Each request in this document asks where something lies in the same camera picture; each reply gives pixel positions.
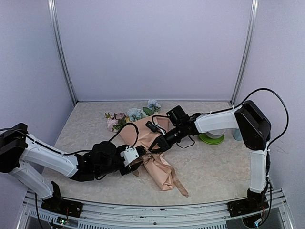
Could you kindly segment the tan ribbon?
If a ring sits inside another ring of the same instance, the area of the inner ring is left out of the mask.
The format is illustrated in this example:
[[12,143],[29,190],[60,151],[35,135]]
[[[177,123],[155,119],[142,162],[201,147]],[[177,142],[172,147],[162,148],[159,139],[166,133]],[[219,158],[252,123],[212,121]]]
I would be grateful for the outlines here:
[[136,159],[132,165],[138,162],[145,167],[161,191],[169,191],[177,188],[181,195],[186,198],[189,197],[189,193],[178,179],[174,167],[163,158],[163,153],[145,154],[139,159]]

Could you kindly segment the pink rose stem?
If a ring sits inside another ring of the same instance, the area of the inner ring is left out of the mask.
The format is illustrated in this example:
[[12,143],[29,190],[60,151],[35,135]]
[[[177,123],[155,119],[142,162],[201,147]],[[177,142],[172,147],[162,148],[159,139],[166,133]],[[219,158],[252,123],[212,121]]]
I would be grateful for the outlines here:
[[111,132],[118,132],[126,124],[127,116],[125,113],[105,113],[107,119],[107,129]]

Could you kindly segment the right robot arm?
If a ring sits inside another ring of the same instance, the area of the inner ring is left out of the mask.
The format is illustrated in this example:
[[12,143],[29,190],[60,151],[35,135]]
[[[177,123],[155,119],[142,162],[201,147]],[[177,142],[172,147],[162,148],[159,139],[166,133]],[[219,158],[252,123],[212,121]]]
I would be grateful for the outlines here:
[[195,135],[216,140],[222,138],[227,129],[231,129],[234,139],[243,141],[250,151],[250,186],[244,208],[255,211],[265,201],[269,184],[271,123],[251,100],[237,107],[210,113],[195,113],[189,116],[181,106],[166,113],[174,128],[164,131],[154,120],[146,126],[153,132],[161,131],[149,147],[151,153],[162,153],[185,138]]

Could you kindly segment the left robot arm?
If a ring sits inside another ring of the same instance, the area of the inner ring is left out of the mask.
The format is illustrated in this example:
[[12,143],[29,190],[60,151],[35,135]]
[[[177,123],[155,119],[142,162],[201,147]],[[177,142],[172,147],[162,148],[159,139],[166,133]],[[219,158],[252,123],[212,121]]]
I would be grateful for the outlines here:
[[144,146],[116,146],[111,140],[94,144],[91,150],[67,153],[37,139],[24,123],[0,131],[1,173],[17,178],[56,212],[64,211],[67,202],[61,197],[59,186],[47,181],[32,163],[86,182],[101,180],[117,171],[123,176],[134,172],[139,167],[135,160],[145,153]]

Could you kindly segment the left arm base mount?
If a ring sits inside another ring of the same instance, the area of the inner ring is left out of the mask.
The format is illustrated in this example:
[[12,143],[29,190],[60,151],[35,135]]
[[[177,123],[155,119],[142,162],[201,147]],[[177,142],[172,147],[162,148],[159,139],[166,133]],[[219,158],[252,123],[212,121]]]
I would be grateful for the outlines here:
[[67,217],[79,218],[83,204],[78,201],[62,198],[59,186],[54,181],[51,184],[53,187],[52,196],[42,201],[41,208]]

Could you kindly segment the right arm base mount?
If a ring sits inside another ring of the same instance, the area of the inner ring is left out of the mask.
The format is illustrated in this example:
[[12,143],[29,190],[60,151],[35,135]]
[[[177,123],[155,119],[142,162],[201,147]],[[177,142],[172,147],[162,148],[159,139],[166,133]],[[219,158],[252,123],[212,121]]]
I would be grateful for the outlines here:
[[230,217],[237,217],[269,208],[269,204],[265,196],[266,192],[267,187],[265,187],[265,189],[260,193],[253,192],[248,189],[246,198],[228,202],[227,206]]

